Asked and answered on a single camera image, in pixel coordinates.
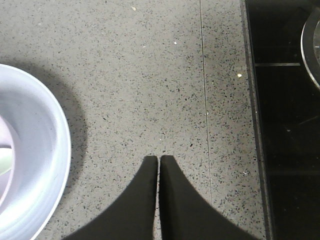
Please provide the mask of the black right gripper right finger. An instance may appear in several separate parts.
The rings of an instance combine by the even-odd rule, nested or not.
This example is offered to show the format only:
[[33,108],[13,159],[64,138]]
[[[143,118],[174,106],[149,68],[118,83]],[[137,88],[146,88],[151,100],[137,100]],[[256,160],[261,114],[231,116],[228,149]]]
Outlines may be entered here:
[[212,208],[171,155],[160,158],[159,215],[164,240],[253,240]]

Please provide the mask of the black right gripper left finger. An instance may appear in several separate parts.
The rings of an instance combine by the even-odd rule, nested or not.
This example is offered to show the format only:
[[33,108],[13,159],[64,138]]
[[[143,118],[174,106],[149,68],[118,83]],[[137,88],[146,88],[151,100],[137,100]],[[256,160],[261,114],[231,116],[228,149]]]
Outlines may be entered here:
[[158,159],[146,156],[120,196],[94,220],[66,240],[152,240]]

